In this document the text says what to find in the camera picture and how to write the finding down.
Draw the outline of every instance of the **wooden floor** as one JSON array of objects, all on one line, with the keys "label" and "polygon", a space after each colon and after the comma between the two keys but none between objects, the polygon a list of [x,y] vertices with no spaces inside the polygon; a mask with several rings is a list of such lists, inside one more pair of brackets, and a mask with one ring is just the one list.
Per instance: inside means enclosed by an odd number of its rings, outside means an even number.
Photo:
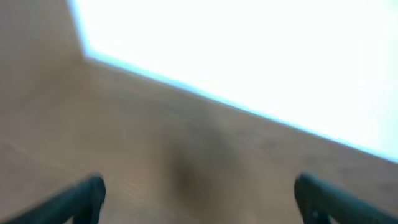
[{"label": "wooden floor", "polygon": [[0,218],[91,172],[100,223],[302,223],[303,170],[398,215],[398,166],[88,62],[0,120]]}]

